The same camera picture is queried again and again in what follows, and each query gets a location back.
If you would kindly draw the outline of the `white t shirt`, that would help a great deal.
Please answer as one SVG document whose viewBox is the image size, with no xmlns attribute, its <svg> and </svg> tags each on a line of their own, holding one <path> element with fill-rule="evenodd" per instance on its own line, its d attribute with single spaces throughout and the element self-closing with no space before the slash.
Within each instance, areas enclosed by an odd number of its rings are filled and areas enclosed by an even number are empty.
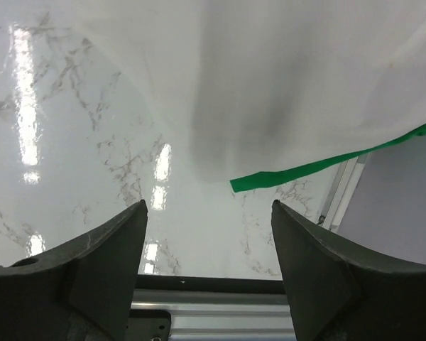
<svg viewBox="0 0 426 341">
<path fill-rule="evenodd" d="M 79 1 L 77 27 L 205 181 L 426 124 L 426 1 Z"/>
</svg>

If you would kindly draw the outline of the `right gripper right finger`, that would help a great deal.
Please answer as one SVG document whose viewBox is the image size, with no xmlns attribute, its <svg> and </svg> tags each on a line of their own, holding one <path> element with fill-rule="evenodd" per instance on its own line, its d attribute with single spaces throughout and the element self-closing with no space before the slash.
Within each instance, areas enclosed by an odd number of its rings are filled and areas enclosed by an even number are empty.
<svg viewBox="0 0 426 341">
<path fill-rule="evenodd" d="M 426 340 L 426 265 L 363 247 L 272 205 L 298 340 Z"/>
</svg>

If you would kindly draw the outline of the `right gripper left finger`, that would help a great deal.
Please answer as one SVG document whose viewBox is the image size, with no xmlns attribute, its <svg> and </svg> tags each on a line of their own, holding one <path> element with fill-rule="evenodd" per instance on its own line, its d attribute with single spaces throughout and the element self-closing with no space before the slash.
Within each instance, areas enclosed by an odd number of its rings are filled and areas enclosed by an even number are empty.
<svg viewBox="0 0 426 341">
<path fill-rule="evenodd" d="M 123 340 L 148 221 L 144 201 L 0 266 L 0 340 Z"/>
</svg>

